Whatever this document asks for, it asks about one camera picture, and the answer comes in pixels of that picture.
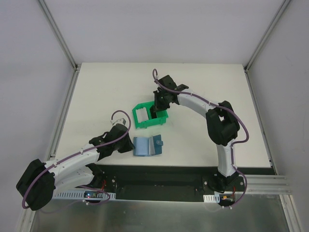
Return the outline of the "blue leather card holder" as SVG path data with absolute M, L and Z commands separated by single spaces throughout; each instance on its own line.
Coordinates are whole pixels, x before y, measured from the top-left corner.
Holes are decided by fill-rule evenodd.
M 162 154 L 164 145 L 161 134 L 151 137 L 134 137 L 133 138 L 133 156 L 151 157 Z

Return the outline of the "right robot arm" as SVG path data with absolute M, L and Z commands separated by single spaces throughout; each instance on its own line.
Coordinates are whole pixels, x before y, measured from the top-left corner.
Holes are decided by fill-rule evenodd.
M 158 79 L 157 70 L 153 70 L 153 78 L 158 88 L 154 91 L 151 116 L 157 118 L 158 113 L 169 109 L 171 103 L 185 106 L 203 116 L 206 119 L 208 135 L 216 144 L 218 153 L 218 172 L 208 181 L 208 187 L 219 193 L 232 188 L 238 174 L 233 166 L 234 155 L 230 146 L 237 138 L 240 126 L 231 104 L 227 101 L 212 103 L 193 93 L 188 86 L 176 85 L 169 75 Z

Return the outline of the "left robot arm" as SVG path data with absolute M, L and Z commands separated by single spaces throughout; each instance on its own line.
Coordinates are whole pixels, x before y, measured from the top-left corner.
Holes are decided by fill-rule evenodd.
M 97 162 L 115 151 L 125 153 L 134 149 L 129 129 L 117 123 L 72 155 L 45 162 L 33 160 L 16 184 L 23 197 L 22 207 L 37 211 L 57 194 L 75 187 L 103 188 L 108 178 Z

